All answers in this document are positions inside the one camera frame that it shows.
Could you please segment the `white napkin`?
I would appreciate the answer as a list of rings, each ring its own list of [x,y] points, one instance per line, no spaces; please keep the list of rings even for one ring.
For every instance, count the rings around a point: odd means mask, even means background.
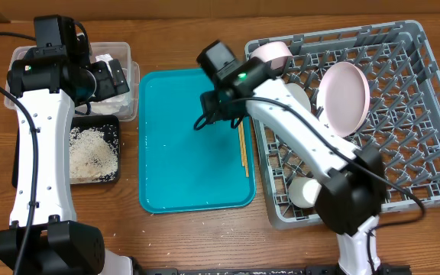
[[[92,72],[98,86],[90,99],[92,115],[115,115],[120,120],[132,117],[134,105],[135,68],[128,57],[110,53],[95,55]]]

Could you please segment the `wooden chopstick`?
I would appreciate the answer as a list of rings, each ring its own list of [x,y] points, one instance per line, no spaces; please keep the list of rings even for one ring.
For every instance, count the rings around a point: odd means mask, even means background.
[[[244,168],[245,169],[245,176],[248,178],[249,177],[249,168],[248,168],[248,156],[247,156],[245,135],[244,135],[244,156],[245,156],[245,168]]]
[[[239,146],[241,153],[241,164],[245,167],[245,156],[244,156],[244,134],[243,134],[243,123],[241,122],[238,127],[238,137],[239,137]]]

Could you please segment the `pink bowl with rice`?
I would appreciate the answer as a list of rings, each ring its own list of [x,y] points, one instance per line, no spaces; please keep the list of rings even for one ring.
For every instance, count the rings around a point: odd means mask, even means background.
[[[284,42],[276,41],[258,47],[253,51],[251,57],[269,63],[272,70],[283,70],[293,55]]]

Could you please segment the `grey shallow bowl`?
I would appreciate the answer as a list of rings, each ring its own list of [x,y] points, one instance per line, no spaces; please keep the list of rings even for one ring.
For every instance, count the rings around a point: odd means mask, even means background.
[[[309,97],[307,96],[305,90],[296,83],[287,83],[285,87],[289,90],[292,97],[302,105],[308,112],[311,112],[311,103]]]

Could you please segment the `white paper cup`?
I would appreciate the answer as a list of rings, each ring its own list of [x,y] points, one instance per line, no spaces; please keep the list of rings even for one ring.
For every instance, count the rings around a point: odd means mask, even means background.
[[[296,177],[288,187],[288,196],[292,204],[308,209],[315,205],[322,186],[316,179]]]

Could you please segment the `large white plate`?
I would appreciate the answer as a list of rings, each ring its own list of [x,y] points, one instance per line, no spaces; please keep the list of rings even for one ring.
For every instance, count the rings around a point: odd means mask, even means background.
[[[340,62],[322,77],[316,107],[322,108],[319,120],[340,137],[353,134],[362,126],[370,104],[366,76],[355,65]]]

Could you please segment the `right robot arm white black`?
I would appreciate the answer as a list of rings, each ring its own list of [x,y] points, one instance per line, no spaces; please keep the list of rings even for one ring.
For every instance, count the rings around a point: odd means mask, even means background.
[[[315,210],[338,237],[338,272],[376,274],[380,261],[374,231],[386,198],[380,152],[360,149],[330,132],[292,97],[270,64],[257,57],[242,63],[217,40],[196,61],[214,89],[201,94],[203,113],[194,129],[217,121],[230,121],[236,128],[246,116],[263,122],[319,182]]]

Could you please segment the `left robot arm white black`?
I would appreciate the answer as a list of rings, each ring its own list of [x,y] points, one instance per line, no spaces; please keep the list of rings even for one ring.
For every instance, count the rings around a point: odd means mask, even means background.
[[[129,91],[117,60],[92,62],[72,18],[34,19],[35,46],[8,72],[5,95],[18,115],[18,181],[0,260],[16,274],[139,274],[132,257],[106,249],[80,223],[70,190],[70,130],[77,106]]]

